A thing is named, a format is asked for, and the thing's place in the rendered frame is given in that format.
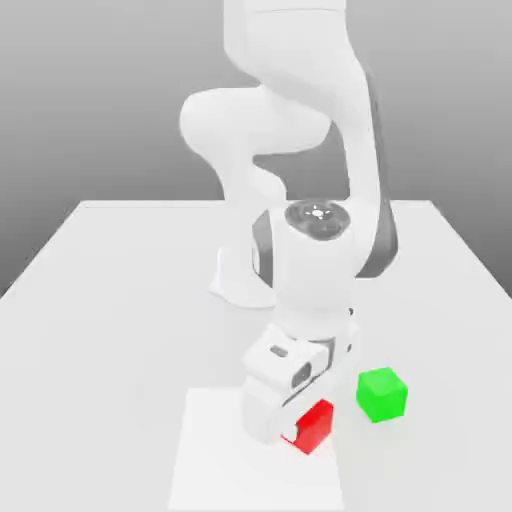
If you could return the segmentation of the small red cube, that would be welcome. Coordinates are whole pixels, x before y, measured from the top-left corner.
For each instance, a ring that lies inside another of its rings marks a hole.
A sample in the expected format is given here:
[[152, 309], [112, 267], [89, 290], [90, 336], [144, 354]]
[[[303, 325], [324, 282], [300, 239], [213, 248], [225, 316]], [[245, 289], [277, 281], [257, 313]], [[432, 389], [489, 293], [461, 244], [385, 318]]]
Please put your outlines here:
[[299, 433], [295, 443], [288, 443], [310, 455], [331, 434], [333, 414], [333, 404], [324, 399], [319, 400], [295, 422]]

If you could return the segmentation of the small green cube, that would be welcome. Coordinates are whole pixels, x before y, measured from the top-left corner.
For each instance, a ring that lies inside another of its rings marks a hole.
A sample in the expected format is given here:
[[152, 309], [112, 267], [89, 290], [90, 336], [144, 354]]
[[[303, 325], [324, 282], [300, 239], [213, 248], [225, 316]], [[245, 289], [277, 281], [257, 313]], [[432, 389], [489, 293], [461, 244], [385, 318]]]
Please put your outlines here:
[[391, 367], [358, 375], [356, 401], [372, 423], [380, 423], [405, 414], [407, 385]]

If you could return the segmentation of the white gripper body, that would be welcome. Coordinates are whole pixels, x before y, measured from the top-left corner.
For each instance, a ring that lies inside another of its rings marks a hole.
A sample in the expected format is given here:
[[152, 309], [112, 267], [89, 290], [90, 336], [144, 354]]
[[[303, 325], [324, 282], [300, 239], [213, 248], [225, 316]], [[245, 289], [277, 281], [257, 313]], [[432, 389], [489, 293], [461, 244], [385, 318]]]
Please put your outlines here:
[[294, 339], [268, 325], [243, 357], [242, 423], [255, 440], [272, 444], [290, 433], [322, 399], [334, 398], [359, 349], [359, 326], [351, 318], [333, 338]]

